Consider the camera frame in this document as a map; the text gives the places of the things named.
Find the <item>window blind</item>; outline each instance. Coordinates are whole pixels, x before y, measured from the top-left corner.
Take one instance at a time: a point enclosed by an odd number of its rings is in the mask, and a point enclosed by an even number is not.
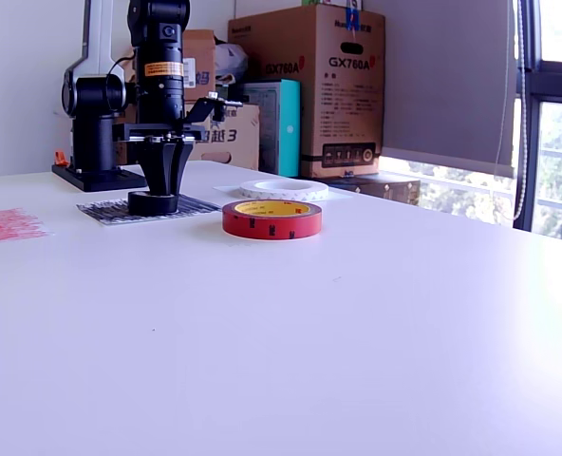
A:
[[[386,16],[384,155],[514,175],[517,66],[510,1],[365,3]]]

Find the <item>cardboard box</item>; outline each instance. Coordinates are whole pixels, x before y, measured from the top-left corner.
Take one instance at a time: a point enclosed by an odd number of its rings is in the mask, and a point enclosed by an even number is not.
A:
[[[215,92],[214,31],[186,30],[183,40],[184,99],[187,102],[195,102],[199,98],[207,97],[209,92]],[[133,60],[121,64],[127,82],[135,82],[136,72],[133,65]]]
[[[421,199],[421,182],[419,180],[400,178],[385,173],[344,179],[319,179],[318,181],[330,187],[413,206],[418,206]]]
[[[186,104],[186,110],[192,108]],[[258,170],[260,145],[260,109],[253,104],[227,109],[226,120],[214,123],[211,116],[204,123],[196,123],[207,129],[202,142],[195,144],[189,160],[208,160],[228,163],[232,166]],[[132,123],[136,119],[136,107],[130,105],[117,122]],[[119,165],[137,162],[134,144],[117,142],[117,160]]]
[[[378,172],[384,114],[384,17],[312,5],[234,19],[229,41],[250,56],[254,78],[302,84],[302,175]]]
[[[322,3],[324,5],[333,5],[335,7],[353,7],[356,10],[362,10],[364,8],[362,0],[302,0],[302,5],[316,5],[317,3]]]
[[[195,88],[184,90],[184,99],[195,102],[215,92],[215,37],[213,30],[186,30],[184,59],[195,59]]]

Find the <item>double-sided tape roll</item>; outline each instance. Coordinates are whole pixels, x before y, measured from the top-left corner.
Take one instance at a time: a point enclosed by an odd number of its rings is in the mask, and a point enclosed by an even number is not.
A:
[[[309,180],[252,180],[239,186],[243,197],[250,200],[322,201],[329,196],[324,183]]]
[[[322,212],[307,202],[261,200],[227,204],[222,226],[231,235],[250,239],[298,239],[321,231]]]

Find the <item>black cylinder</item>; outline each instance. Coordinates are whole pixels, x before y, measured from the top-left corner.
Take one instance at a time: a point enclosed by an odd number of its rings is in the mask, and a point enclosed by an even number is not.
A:
[[[137,47],[136,69],[138,123],[173,124],[182,119],[184,78],[181,47],[166,47],[161,43]]]
[[[112,116],[82,116],[72,122],[74,169],[83,172],[110,171],[116,168],[112,141]]]

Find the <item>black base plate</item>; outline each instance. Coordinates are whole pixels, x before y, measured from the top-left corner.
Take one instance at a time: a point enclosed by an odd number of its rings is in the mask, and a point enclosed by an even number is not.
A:
[[[121,169],[98,174],[77,174],[65,166],[57,166],[54,164],[51,166],[51,171],[87,193],[143,188],[148,185],[143,176]]]

